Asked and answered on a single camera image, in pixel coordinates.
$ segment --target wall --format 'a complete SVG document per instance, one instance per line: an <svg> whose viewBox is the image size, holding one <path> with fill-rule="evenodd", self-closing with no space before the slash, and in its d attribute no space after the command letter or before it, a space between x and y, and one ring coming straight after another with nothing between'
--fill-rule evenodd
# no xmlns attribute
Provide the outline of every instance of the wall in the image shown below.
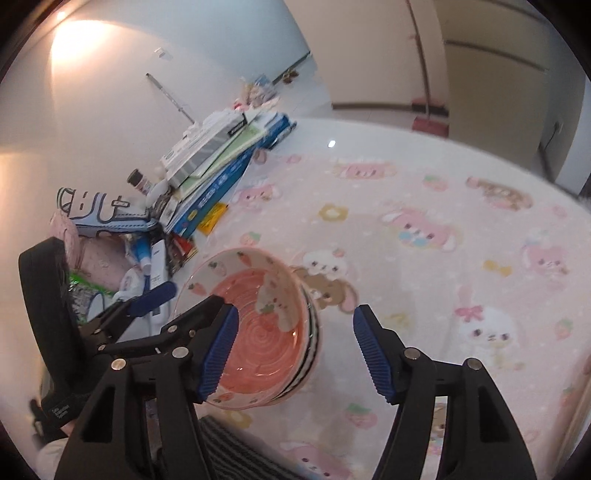
<svg viewBox="0 0 591 480"><path fill-rule="evenodd" d="M545 146L554 132L554 124L563 124L561 132L554 136L546 149L553 178L556 178L569 153L574 133L579 123L585 73L570 47L553 27L548 42L548 112L542 131L541 143Z"/></svg>
<svg viewBox="0 0 591 480"><path fill-rule="evenodd" d="M46 237L57 189L131 194L129 172L150 174L180 138L187 120L146 72L201 120L239 77L274 77L308 51L279 0L93 0L36 40L0 85L0 419L29 463L39 357L17 259Z"/></svg>
<svg viewBox="0 0 591 480"><path fill-rule="evenodd" d="M424 98L415 31L405 0L286 0L333 103L410 106ZM447 103L443 42L432 0L414 0L421 39L435 61L432 89ZM439 53L439 63L434 56Z"/></svg>
<svg viewBox="0 0 591 480"><path fill-rule="evenodd" d="M579 194L591 175L591 82L585 78L583 106L577 122L569 154L564 161L556 184L562 188Z"/></svg>

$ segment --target tiled floor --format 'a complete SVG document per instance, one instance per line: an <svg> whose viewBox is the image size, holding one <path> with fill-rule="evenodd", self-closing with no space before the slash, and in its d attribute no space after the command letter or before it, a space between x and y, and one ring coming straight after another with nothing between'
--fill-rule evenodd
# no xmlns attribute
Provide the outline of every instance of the tiled floor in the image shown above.
<svg viewBox="0 0 591 480"><path fill-rule="evenodd" d="M383 109L333 110L329 91L318 74L314 58L308 57L298 66L297 71L300 75L291 84L285 85L283 82L277 84L280 96L278 109L294 118L334 118L411 130L414 120L425 116L415 112ZM531 172L544 178L538 153L532 161Z"/></svg>

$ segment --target cartoon bunny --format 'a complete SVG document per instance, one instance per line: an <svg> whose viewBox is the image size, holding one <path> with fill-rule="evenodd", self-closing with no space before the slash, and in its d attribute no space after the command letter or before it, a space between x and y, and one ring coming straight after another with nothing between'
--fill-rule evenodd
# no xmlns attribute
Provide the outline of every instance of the cartoon bunny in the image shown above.
<svg viewBox="0 0 591 480"><path fill-rule="evenodd" d="M335 175L340 179L379 180L396 175L396 168L382 162L342 163L335 167Z"/></svg>
<svg viewBox="0 0 591 480"><path fill-rule="evenodd" d="M495 208L517 212L523 208L531 208L534 204L531 196L506 185L474 177L469 177L466 185L471 189L482 189L486 201Z"/></svg>
<svg viewBox="0 0 591 480"><path fill-rule="evenodd" d="M344 259L345 252L336 250L316 250L304 254L303 264L310 275L324 274L329 280L336 280L346 275L348 266Z"/></svg>
<svg viewBox="0 0 591 480"><path fill-rule="evenodd" d="M507 359L510 348L519 348L519 329L501 310L472 303L472 289L458 291L460 306L454 311L457 334L468 355L480 359L488 368L512 368Z"/></svg>
<svg viewBox="0 0 591 480"><path fill-rule="evenodd" d="M521 249L521 262L526 269L558 282L569 273L564 256L564 249L552 245L545 232L531 232Z"/></svg>
<svg viewBox="0 0 591 480"><path fill-rule="evenodd" d="M254 212L260 212L264 202L279 198L280 191L274 184L268 183L266 178L258 180L242 190L238 190L232 197L231 202Z"/></svg>
<svg viewBox="0 0 591 480"><path fill-rule="evenodd" d="M351 472L340 461L322 450L303 442L283 442L280 448L295 461L299 470L311 480L347 480Z"/></svg>
<svg viewBox="0 0 591 480"><path fill-rule="evenodd" d="M432 222L420 210L405 207L387 213L381 220L394 227L403 245L420 249L436 248L442 252L456 249L457 239L453 228Z"/></svg>
<svg viewBox="0 0 591 480"><path fill-rule="evenodd" d="M338 306L341 312L351 313L357 306L357 292L343 278L349 270L344 255L340 248L316 250L304 254L302 267L293 267L320 310Z"/></svg>

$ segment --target pink bowl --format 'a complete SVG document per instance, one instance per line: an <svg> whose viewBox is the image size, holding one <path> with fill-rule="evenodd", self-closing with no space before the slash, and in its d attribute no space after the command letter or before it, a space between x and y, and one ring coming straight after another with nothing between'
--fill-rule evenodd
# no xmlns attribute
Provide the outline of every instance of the pink bowl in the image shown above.
<svg viewBox="0 0 591 480"><path fill-rule="evenodd" d="M208 403L229 410L275 399L300 371L310 322L301 284L280 260L254 248L221 252L191 275L174 316L215 294L238 309L238 335Z"/></svg>

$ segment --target blue book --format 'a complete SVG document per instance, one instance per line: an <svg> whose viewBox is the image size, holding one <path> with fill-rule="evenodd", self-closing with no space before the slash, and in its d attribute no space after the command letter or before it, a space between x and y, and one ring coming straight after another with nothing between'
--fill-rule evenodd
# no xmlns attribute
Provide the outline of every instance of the blue book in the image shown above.
<svg viewBox="0 0 591 480"><path fill-rule="evenodd" d="M233 160L221 173L210 183L203 194L199 196L191 208L177 220L173 226L173 232L183 238L190 238L197 225L209 213L209 210L220 201L220 199L232 188L232 186L242 177L248 163L252 157L252 152L248 150L242 153L236 160Z"/></svg>

